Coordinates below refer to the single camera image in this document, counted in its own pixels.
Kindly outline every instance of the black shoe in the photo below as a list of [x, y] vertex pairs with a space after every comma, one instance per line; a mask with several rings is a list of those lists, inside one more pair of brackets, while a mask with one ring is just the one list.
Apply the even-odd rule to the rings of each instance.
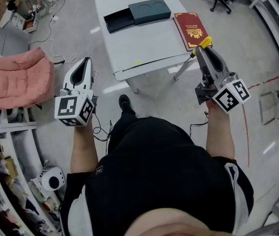
[[119, 97], [119, 106], [122, 109], [122, 111], [127, 110], [127, 109], [131, 110], [130, 99], [126, 94], [122, 94]]

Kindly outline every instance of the yellow handle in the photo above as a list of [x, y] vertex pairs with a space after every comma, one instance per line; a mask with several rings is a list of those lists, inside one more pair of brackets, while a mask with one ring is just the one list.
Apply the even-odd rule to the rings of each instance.
[[[199, 46], [201, 46], [203, 49], [205, 49], [207, 46], [209, 46], [213, 41], [213, 38], [208, 36], [206, 37], [200, 44]], [[192, 51], [193, 56], [196, 56], [196, 49]]]

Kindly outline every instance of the pink chair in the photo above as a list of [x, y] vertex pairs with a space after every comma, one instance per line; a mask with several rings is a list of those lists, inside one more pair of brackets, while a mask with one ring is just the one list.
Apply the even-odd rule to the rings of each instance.
[[29, 108], [54, 97], [54, 64], [41, 48], [0, 58], [0, 109]]

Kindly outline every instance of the red book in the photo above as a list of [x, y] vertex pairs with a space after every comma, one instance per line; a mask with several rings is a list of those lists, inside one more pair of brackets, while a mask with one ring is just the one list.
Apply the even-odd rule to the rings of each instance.
[[193, 51], [208, 36], [196, 13], [174, 13], [173, 20], [188, 52]]

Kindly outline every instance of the dark green box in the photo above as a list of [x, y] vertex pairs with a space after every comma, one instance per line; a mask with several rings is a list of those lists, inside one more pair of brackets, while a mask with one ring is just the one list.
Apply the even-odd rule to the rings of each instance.
[[167, 19], [171, 16], [171, 10], [164, 0], [137, 2], [128, 7], [134, 17], [135, 25]]

